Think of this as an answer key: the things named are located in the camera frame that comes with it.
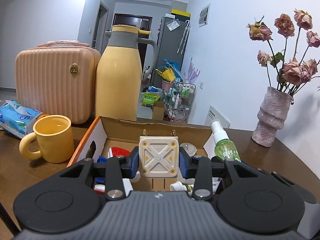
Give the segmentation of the blue gear-shaped cap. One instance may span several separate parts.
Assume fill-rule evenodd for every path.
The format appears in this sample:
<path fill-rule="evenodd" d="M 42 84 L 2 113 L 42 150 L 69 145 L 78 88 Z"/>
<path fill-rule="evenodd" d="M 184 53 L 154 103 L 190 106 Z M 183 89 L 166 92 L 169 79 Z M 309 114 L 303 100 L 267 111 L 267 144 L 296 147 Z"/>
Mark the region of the blue gear-shaped cap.
<path fill-rule="evenodd" d="M 105 163 L 107 162 L 107 158 L 104 158 L 102 156 L 99 156 L 97 163 Z M 105 183 L 105 177 L 97 177 L 95 179 L 96 184 L 104 184 Z"/>

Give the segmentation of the white tape roll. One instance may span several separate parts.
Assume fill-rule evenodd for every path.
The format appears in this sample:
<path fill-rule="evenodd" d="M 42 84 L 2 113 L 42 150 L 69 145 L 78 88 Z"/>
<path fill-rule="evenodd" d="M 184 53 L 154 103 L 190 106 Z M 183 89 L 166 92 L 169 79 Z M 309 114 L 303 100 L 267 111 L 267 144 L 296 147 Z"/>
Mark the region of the white tape roll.
<path fill-rule="evenodd" d="M 185 150 L 185 152 L 193 157 L 196 152 L 197 152 L 197 148 L 193 145 L 193 144 L 190 144 L 188 142 L 184 142 L 184 143 L 181 143 L 180 146 Z"/>

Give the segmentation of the dried pink roses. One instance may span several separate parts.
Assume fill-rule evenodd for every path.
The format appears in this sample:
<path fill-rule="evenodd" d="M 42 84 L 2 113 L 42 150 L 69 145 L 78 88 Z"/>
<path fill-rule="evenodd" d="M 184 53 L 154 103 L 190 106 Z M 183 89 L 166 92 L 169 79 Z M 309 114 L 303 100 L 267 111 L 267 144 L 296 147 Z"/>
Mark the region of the dried pink roses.
<path fill-rule="evenodd" d="M 272 85 L 269 68 L 276 71 L 276 90 L 296 95 L 311 80 L 319 78 L 319 59 L 308 59 L 311 48 L 319 48 L 319 34 L 313 31 L 312 16 L 305 10 L 294 10 L 291 18 L 281 14 L 274 20 L 277 34 L 284 38 L 284 48 L 273 48 L 273 32 L 263 18 L 249 23 L 248 35 L 252 41 L 266 42 L 269 52 L 259 50 L 257 61 L 266 68 L 268 84 Z"/>

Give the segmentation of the red cardboard pumpkin box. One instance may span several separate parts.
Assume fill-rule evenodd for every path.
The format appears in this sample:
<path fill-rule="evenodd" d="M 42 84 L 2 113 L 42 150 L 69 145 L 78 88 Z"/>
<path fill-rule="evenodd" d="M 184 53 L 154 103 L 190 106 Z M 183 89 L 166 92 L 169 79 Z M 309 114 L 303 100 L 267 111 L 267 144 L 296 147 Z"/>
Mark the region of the red cardboard pumpkin box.
<path fill-rule="evenodd" d="M 180 147 L 187 141 L 202 145 L 209 131 L 200 127 L 134 122 L 99 116 L 76 148 L 62 186 L 74 198 L 96 197 L 96 178 L 104 178 L 106 200 L 127 197 L 124 179 L 140 176 L 131 195 L 148 194 L 165 200 L 172 197 L 207 201 L 232 196 L 242 188 L 243 163 L 218 157 L 191 157 Z"/>

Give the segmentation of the yellow watering can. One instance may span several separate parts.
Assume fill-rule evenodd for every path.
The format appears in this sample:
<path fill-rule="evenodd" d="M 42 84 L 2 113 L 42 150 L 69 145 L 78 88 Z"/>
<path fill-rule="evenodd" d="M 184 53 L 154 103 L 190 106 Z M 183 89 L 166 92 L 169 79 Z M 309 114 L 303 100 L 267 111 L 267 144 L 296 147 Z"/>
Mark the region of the yellow watering can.
<path fill-rule="evenodd" d="M 165 68 L 165 71 L 161 72 L 159 69 L 155 71 L 162 77 L 163 80 L 167 82 L 173 82 L 176 79 L 176 76 L 171 68 Z"/>

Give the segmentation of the beige square charger plug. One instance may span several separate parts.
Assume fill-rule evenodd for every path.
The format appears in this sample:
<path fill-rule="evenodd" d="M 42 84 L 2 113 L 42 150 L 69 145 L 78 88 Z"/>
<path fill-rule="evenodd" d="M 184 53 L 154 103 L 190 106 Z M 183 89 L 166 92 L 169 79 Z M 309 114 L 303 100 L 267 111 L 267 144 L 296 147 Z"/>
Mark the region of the beige square charger plug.
<path fill-rule="evenodd" d="M 142 177 L 177 177 L 180 145 L 174 129 L 169 136 L 149 136 L 144 129 L 138 147 L 139 172 Z"/>

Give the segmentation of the small cardboard box floor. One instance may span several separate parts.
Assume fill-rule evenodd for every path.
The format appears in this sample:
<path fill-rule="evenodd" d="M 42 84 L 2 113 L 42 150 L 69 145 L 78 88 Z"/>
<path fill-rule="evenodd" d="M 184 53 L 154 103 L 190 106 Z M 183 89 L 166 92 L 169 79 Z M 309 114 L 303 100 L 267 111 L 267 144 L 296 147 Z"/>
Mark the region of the small cardboard box floor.
<path fill-rule="evenodd" d="M 155 101 L 152 107 L 152 120 L 163 120 L 165 113 L 165 103 L 163 101 Z"/>

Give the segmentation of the white board against wall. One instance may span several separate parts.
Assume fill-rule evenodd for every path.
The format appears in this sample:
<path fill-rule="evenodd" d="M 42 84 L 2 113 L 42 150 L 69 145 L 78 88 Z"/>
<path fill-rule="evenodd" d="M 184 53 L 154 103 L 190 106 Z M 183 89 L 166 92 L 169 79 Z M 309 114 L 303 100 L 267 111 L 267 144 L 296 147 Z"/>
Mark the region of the white board against wall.
<path fill-rule="evenodd" d="M 210 126 L 210 123 L 213 120 L 219 120 L 219 122 L 221 123 L 223 128 L 229 128 L 230 127 L 230 122 L 229 120 L 222 115 L 215 107 L 213 107 L 212 105 L 210 105 L 206 120 L 204 122 L 205 126 Z"/>

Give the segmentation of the orange tangerine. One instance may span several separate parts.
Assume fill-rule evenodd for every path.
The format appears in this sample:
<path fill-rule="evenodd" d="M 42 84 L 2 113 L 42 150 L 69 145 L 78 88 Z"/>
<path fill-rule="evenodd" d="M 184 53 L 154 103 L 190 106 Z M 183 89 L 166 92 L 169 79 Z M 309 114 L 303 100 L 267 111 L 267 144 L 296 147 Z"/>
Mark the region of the orange tangerine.
<path fill-rule="evenodd" d="M 44 117 L 47 117 L 47 116 L 49 116 L 49 114 L 42 114 L 37 119 L 41 119 L 41 118 L 44 118 Z"/>

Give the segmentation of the green spray bottle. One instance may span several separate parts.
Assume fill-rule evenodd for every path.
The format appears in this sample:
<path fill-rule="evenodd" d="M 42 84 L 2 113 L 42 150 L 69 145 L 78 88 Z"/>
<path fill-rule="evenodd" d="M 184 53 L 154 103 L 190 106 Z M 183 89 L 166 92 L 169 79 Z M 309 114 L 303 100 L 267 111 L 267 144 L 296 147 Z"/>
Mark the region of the green spray bottle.
<path fill-rule="evenodd" d="M 238 150 L 234 144 L 229 139 L 227 132 L 224 130 L 219 120 L 213 120 L 210 123 L 210 127 L 213 133 L 213 140 L 215 143 L 214 153 L 219 158 L 225 159 L 234 159 L 241 161 Z"/>

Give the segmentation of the grey refrigerator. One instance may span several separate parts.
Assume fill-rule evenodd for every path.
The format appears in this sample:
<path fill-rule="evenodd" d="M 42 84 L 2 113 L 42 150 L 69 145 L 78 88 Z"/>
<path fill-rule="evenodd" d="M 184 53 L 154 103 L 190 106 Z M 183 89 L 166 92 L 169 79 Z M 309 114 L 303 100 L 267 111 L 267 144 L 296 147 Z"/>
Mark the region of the grey refrigerator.
<path fill-rule="evenodd" d="M 156 68 L 160 68 L 165 65 L 164 59 L 168 61 L 174 61 L 178 64 L 178 70 L 181 70 L 184 54 L 181 54 L 181 50 L 178 51 L 181 39 L 183 38 L 184 30 L 187 26 L 187 22 L 176 21 L 180 24 L 177 28 L 170 30 L 168 24 L 174 22 L 175 19 L 163 17 L 160 24 L 160 32 L 157 40 L 157 59 L 155 67 L 152 71 L 150 84 L 155 87 L 162 86 L 161 76 L 155 71 Z"/>

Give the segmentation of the yellow ceramic mug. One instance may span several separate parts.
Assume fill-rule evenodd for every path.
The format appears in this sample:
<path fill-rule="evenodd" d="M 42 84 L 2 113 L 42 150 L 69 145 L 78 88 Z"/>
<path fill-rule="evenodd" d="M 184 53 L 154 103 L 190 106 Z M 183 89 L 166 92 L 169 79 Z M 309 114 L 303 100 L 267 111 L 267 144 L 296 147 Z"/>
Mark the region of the yellow ceramic mug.
<path fill-rule="evenodd" d="M 74 153 L 71 120 L 63 115 L 48 115 L 33 125 L 33 132 L 20 141 L 19 151 L 29 160 L 44 159 L 53 164 L 63 163 Z"/>

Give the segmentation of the pink textured vase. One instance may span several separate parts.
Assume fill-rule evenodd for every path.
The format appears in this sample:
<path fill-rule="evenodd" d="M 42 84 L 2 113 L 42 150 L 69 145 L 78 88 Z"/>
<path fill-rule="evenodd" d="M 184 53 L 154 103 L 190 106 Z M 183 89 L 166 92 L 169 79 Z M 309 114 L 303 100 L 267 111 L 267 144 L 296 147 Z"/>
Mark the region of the pink textured vase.
<path fill-rule="evenodd" d="M 283 129 L 293 97 L 279 90 L 268 87 L 264 100 L 257 113 L 258 123 L 252 139 L 264 147 L 271 147 L 277 130 Z"/>

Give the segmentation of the red white lint brush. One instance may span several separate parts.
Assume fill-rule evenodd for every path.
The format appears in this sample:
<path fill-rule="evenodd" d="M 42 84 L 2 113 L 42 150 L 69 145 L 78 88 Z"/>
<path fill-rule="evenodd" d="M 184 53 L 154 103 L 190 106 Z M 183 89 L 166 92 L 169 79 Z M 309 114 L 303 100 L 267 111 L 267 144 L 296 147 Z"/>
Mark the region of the red white lint brush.
<path fill-rule="evenodd" d="M 108 150 L 107 157 L 112 158 L 112 157 L 127 157 L 131 154 L 130 151 L 120 148 L 120 147 L 111 147 Z"/>

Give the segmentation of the white small spray bottle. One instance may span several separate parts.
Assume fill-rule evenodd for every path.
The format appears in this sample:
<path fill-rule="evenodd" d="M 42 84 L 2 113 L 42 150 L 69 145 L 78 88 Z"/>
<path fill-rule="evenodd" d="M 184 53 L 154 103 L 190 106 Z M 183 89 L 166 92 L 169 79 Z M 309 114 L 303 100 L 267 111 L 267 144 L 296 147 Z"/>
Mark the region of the white small spray bottle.
<path fill-rule="evenodd" d="M 192 192 L 193 192 L 193 188 L 194 185 L 193 184 L 183 184 L 180 181 L 176 181 L 174 183 L 172 183 L 170 185 L 170 191 L 185 191 L 189 197 L 192 196 Z"/>

